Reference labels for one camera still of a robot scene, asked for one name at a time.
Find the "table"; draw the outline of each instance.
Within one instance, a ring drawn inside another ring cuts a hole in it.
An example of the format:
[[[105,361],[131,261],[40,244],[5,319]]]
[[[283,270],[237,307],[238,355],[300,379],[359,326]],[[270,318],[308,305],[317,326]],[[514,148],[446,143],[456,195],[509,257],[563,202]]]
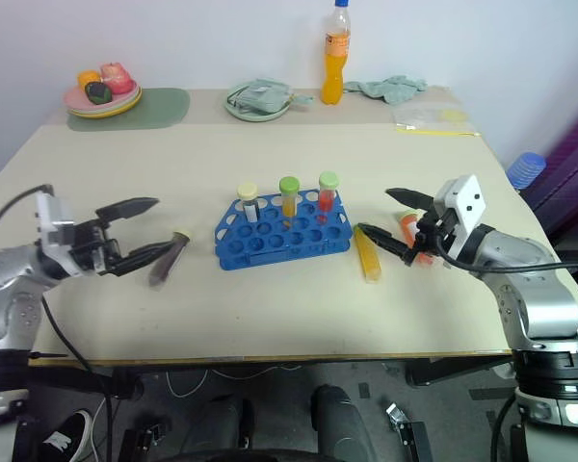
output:
[[[380,251],[381,281],[367,284],[353,244],[341,254],[235,271],[222,270],[214,254],[214,228],[239,183],[275,193],[278,179],[293,174],[309,189],[326,169],[340,177],[351,223],[368,221],[396,235],[393,214],[404,207],[386,188],[435,194],[447,179],[475,173],[485,223],[548,244],[483,139],[399,133],[389,107],[359,94],[346,95],[339,107],[316,103],[265,124],[240,122],[211,104],[222,98],[193,91],[183,123],[161,130],[77,133],[53,117],[0,173],[0,206],[48,182],[77,221],[128,197],[158,197],[144,215],[109,229],[123,253],[168,239],[175,228],[191,233],[160,291],[147,286],[142,269],[69,279],[48,294],[58,324],[85,357],[124,366],[508,351],[493,295],[459,269],[408,268]],[[28,200],[4,218],[0,247],[38,237],[34,210]],[[578,302],[573,279],[565,270],[559,275]],[[46,321],[35,350],[65,352]]]

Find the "robotic arm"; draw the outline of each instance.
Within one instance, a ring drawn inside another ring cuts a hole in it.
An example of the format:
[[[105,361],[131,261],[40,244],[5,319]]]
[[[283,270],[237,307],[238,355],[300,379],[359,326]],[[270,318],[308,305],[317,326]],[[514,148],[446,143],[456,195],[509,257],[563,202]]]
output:
[[[497,300],[518,382],[519,460],[578,460],[578,306],[553,269],[523,268],[555,263],[553,255],[540,243],[479,224],[486,204],[473,175],[447,182],[435,198],[386,192],[426,213],[413,248],[361,223],[375,244],[409,266],[419,252],[440,255],[484,281]]]
[[[122,257],[118,242],[107,235],[112,221],[139,215],[157,199],[124,200],[96,210],[97,218],[75,224],[65,204],[50,192],[37,192],[40,239],[0,250],[0,423],[25,409],[28,357],[39,329],[43,293],[70,276],[122,276],[171,248],[171,241],[150,244]]]

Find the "black shoe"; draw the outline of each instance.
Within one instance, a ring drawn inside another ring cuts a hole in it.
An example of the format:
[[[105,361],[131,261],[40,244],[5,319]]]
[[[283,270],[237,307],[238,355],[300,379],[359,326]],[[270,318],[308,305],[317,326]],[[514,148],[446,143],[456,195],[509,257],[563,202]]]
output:
[[[75,462],[86,447],[92,416],[79,410],[66,419],[39,447],[40,462]]]

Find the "red liquid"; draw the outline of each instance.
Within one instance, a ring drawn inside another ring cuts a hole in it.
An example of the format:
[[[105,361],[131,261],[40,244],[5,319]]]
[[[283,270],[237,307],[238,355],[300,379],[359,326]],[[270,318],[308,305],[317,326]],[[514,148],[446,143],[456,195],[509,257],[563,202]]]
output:
[[[323,190],[319,192],[319,210],[321,212],[331,212],[334,205],[334,190]]]

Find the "blue test tube rack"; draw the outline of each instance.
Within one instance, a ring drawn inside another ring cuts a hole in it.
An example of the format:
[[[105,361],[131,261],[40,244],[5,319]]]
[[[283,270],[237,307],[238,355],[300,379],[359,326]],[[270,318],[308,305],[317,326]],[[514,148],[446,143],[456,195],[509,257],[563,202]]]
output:
[[[300,191],[297,214],[287,218],[280,194],[260,196],[255,223],[247,221],[241,200],[234,200],[215,230],[221,268],[238,270],[349,250],[353,231],[338,192],[326,214],[317,200],[318,190]]]

